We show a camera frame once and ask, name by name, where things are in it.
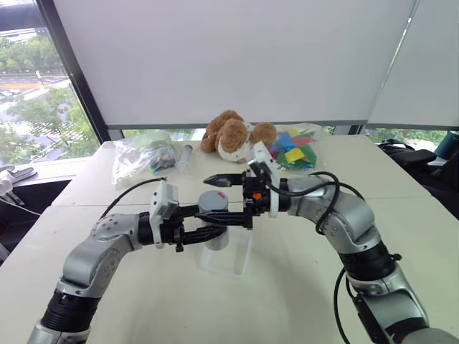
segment road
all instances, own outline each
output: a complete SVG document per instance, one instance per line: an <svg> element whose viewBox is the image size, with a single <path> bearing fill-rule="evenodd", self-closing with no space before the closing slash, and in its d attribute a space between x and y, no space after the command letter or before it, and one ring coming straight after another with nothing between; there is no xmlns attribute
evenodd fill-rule
<svg viewBox="0 0 459 344"><path fill-rule="evenodd" d="M36 75L0 75L0 92L6 90L20 90L22 92L26 92L28 90L39 89L43 85L46 86L54 84L55 82L65 79L67 79L66 75L43 76L41 81Z"/></svg>

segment table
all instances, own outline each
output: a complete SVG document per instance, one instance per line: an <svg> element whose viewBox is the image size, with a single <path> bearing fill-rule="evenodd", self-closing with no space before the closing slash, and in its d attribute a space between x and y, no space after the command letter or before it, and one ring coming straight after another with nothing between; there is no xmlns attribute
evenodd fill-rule
<svg viewBox="0 0 459 344"><path fill-rule="evenodd" d="M369 204L389 250L404 257L402 268L431 326L459 335L457 221L432 197L369 199ZM104 209L49 207L0 267L0 343L27 341L65 257ZM148 207L113 210L136 213ZM187 229L197 221L190 219ZM286 214L254 219L254 235L242 280L200 270L199 245L180 254L153 246L128 254L99 304L88 344L342 343L332 310L341 265L326 239L312 223ZM344 286L339 308L351 343L369 343Z"/></svg>
<svg viewBox="0 0 459 344"><path fill-rule="evenodd" d="M194 147L191 169L178 173L174 169L164 171L168 182L179 187L182 203L195 203L199 195L215 189L202 183L207 176L216 173L241 173L246 165L223 161L217 153L204 154L199 141L175 143L179 152L184 144ZM320 169L335 173L340 181L357 188L366 198L418 197L429 193L386 156L367 137L360 135L332 135L319 143ZM86 168L70 182L65 192L55 199L55 206L108 205L125 188L111 184L111 171L115 156L114 145L104 143ZM282 173L292 176L294 173ZM126 195L120 204L148 204L155 185L145 185ZM242 200L242 188L224 190L232 201Z"/></svg>

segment yellow block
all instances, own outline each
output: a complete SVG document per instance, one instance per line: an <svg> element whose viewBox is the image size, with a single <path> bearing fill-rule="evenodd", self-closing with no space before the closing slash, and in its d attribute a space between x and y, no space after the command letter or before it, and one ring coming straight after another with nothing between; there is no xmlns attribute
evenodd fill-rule
<svg viewBox="0 0 459 344"><path fill-rule="evenodd" d="M285 159L289 163L292 163L293 161L297 161L297 160L303 159L305 157L306 156L304 155L304 153L298 147L288 151L287 153L285 153Z"/></svg>
<svg viewBox="0 0 459 344"><path fill-rule="evenodd" d="M298 136L300 135L300 133L298 132L298 130L296 130L295 128L286 128L288 133L290 134L290 136L292 138L294 138L295 136Z"/></svg>

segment teddy bear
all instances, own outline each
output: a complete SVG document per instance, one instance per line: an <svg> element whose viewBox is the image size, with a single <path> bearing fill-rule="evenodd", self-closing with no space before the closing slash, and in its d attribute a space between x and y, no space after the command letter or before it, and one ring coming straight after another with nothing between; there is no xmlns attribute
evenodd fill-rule
<svg viewBox="0 0 459 344"><path fill-rule="evenodd" d="M227 161L242 163L249 149L258 141L269 147L277 138L272 123L263 122L253 126L246 123L234 110L226 110L207 126L201 141L205 153L218 151Z"/></svg>

